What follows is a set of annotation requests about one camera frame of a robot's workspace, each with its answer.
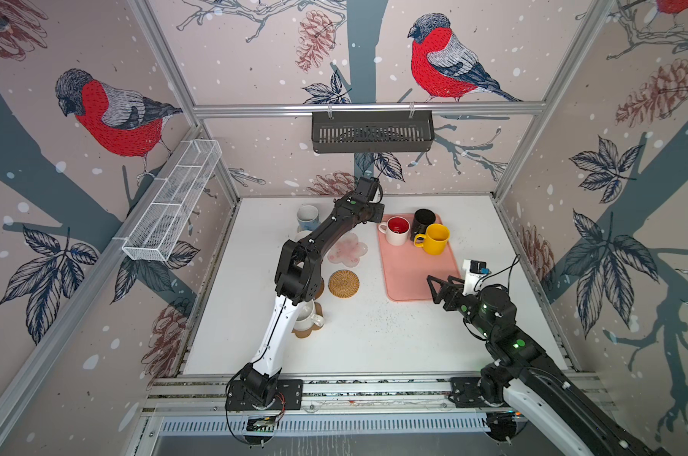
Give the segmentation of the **white mug red inside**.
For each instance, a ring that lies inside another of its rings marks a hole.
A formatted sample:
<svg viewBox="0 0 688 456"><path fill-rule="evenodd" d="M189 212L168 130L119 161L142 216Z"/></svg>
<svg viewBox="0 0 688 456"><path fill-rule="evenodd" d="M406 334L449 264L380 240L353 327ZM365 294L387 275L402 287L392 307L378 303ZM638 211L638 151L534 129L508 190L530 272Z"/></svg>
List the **white mug red inside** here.
<svg viewBox="0 0 688 456"><path fill-rule="evenodd" d="M409 240L410 229L410 222L399 216L391 217L378 225L378 231L385 236L385 241L395 247L403 246Z"/></svg>

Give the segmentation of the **pink rectangular tray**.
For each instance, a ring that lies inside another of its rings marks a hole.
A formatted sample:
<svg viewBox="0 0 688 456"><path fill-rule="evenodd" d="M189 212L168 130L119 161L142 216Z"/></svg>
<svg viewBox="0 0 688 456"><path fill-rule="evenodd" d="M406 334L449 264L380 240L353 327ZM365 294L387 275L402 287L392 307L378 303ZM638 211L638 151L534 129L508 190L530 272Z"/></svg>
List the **pink rectangular tray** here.
<svg viewBox="0 0 688 456"><path fill-rule="evenodd" d="M385 215L383 222L399 216L412 223L414 214ZM386 294L391 301L431 300L427 283L428 276L447 279L460 277L461 273L456 258L450 248L450 239L445 251L439 256L431 256L422 248L415 247L410 239L399 247L391 246L385 236L378 231L379 252L382 261Z"/></svg>

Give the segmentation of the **pink flower resin coaster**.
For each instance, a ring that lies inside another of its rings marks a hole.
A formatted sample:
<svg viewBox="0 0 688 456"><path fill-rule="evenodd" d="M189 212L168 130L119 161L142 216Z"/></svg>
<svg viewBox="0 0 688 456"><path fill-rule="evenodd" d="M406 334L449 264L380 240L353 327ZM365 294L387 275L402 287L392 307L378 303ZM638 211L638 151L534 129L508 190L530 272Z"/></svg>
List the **pink flower resin coaster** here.
<svg viewBox="0 0 688 456"><path fill-rule="evenodd" d="M332 264L355 268L367 253L367 244L360 241L354 233L347 233L329 250L327 260Z"/></svg>

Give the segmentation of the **yellow mug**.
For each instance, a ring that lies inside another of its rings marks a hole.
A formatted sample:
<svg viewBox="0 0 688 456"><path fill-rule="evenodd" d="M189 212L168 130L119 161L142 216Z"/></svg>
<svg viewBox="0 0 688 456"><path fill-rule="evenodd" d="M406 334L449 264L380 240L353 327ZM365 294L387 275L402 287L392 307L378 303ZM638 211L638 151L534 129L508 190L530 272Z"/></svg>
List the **yellow mug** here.
<svg viewBox="0 0 688 456"><path fill-rule="evenodd" d="M449 242L450 230L440 223L429 225L424 234L418 234L414 238L414 246L422 248L431 256L441 255Z"/></svg>

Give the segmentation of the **light blue mug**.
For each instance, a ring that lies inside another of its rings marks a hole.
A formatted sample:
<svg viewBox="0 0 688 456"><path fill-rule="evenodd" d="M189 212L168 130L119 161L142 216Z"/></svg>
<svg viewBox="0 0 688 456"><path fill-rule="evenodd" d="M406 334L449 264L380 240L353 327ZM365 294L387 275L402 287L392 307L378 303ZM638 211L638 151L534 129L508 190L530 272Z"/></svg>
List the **light blue mug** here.
<svg viewBox="0 0 688 456"><path fill-rule="evenodd" d="M319 227L319 209L315 205L304 204L296 213L298 220L298 231L313 232Z"/></svg>

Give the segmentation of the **rattan woven round coaster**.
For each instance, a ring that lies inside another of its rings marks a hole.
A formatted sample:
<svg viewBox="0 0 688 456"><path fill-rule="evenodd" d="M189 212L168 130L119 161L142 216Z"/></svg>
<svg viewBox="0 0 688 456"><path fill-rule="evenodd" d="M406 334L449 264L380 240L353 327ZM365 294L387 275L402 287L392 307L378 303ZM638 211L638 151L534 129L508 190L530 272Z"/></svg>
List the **rattan woven round coaster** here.
<svg viewBox="0 0 688 456"><path fill-rule="evenodd" d="M359 290L360 280L353 271L339 270L329 279L329 291L337 298L352 298Z"/></svg>

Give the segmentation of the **brown wooden round coaster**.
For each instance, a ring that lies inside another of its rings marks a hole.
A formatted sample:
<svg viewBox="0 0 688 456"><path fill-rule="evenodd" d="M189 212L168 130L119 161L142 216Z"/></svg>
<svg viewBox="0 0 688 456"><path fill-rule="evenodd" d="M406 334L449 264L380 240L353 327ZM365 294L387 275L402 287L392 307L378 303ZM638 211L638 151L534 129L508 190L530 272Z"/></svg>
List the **brown wooden round coaster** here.
<svg viewBox="0 0 688 456"><path fill-rule="evenodd" d="M315 300L320 299L320 297L323 295L325 289L326 289L325 280L322 277L319 281L319 288L317 288L317 292L315 292Z"/></svg>

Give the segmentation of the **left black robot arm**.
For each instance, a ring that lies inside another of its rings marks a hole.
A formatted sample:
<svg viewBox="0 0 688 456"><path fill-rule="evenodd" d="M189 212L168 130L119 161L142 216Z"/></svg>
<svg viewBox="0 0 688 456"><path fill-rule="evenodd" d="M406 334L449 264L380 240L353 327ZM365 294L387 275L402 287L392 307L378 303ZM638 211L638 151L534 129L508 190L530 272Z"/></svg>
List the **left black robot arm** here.
<svg viewBox="0 0 688 456"><path fill-rule="evenodd" d="M245 395L256 406L269 406L275 401L285 338L293 332L304 305L315 300L324 257L355 226L382 221L382 196L380 181L363 177L353 191L334 201L328 218L310 235L283 244L274 277L276 300L270 322L258 351L236 374Z"/></svg>

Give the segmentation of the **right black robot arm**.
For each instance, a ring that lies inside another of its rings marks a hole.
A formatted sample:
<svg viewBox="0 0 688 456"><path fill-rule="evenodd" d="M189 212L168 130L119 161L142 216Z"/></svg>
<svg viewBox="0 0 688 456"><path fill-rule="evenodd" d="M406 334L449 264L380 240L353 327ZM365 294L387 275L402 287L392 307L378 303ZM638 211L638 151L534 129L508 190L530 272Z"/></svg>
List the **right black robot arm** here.
<svg viewBox="0 0 688 456"><path fill-rule="evenodd" d="M516 323L517 308L506 287L490 285L466 294L456 277L427 282L433 302L458 312L492 361L480 377L450 380L458 408L508 407L526 417L566 455L663 455L648 448L598 407Z"/></svg>

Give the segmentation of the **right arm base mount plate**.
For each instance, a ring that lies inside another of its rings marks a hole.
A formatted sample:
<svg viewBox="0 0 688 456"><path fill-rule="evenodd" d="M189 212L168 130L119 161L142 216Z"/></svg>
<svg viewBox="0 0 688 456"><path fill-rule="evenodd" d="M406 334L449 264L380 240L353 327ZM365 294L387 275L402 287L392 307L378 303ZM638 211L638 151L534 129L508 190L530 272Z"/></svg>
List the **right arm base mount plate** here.
<svg viewBox="0 0 688 456"><path fill-rule="evenodd" d="M493 376L453 377L450 402L459 409L505 409L520 414L528 405L533 391L521 381L506 382Z"/></svg>

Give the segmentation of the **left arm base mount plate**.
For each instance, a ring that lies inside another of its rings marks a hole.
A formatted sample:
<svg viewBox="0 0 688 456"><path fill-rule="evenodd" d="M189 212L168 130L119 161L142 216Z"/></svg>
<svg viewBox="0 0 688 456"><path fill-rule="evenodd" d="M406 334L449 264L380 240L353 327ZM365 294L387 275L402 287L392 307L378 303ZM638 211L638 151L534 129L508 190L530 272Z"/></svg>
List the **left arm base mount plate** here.
<svg viewBox="0 0 688 456"><path fill-rule="evenodd" d="M264 405L249 393L241 380L230 383L225 409L228 412L280 412L300 410L303 381L300 379L279 380L272 402Z"/></svg>

